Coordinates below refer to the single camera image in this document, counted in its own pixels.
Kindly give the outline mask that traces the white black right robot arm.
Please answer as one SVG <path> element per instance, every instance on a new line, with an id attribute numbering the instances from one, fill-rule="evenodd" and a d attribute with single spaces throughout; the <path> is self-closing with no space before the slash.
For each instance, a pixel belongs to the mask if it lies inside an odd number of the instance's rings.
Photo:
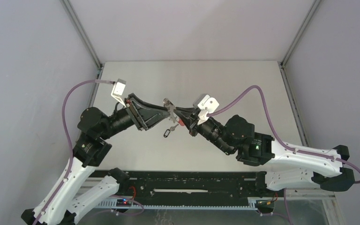
<path id="1" fill-rule="evenodd" d="M 239 115 L 225 125 L 214 118 L 200 123 L 199 110 L 177 107 L 174 114 L 184 123 L 191 136 L 201 135 L 226 155 L 249 166 L 287 164 L 294 168 L 279 172 L 262 172 L 254 182 L 260 196 L 285 188 L 320 188 L 332 192 L 347 191 L 355 184 L 354 172 L 345 168 L 348 147 L 338 145 L 321 150 L 280 142 L 271 135 L 255 132 L 253 124 Z"/>

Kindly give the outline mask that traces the red-handled metal key holder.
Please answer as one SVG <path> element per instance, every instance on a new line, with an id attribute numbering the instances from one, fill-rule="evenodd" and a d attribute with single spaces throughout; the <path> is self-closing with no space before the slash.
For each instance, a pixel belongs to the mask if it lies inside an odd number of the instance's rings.
<path id="1" fill-rule="evenodd" d="M 179 119 L 177 117 L 177 115 L 174 113 L 174 109 L 176 108 L 174 106 L 174 104 L 168 99 L 168 98 L 164 98 L 163 100 L 164 103 L 164 107 L 168 110 L 168 112 L 170 113 L 169 119 L 170 121 L 172 121 L 174 124 L 179 124 L 180 126 L 184 127 L 185 124 L 182 122 L 181 119 Z"/>

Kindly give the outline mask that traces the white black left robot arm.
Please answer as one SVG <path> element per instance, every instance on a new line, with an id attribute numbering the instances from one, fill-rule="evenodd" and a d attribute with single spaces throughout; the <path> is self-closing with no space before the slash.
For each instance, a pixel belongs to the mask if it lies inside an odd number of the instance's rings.
<path id="1" fill-rule="evenodd" d="M 22 213 L 23 221 L 28 225 L 76 225 L 103 199 L 114 194 L 126 194 L 129 176 L 114 168 L 98 185 L 79 197 L 75 196 L 111 149 L 108 139 L 131 126 L 149 130 L 172 117 L 173 109 L 168 100 L 164 101 L 164 106 L 158 106 L 130 94 L 125 99 L 124 108 L 115 109 L 110 116 L 96 107 L 84 110 L 77 125 L 81 135 L 72 148 L 67 167 L 46 198 L 37 207 Z"/>

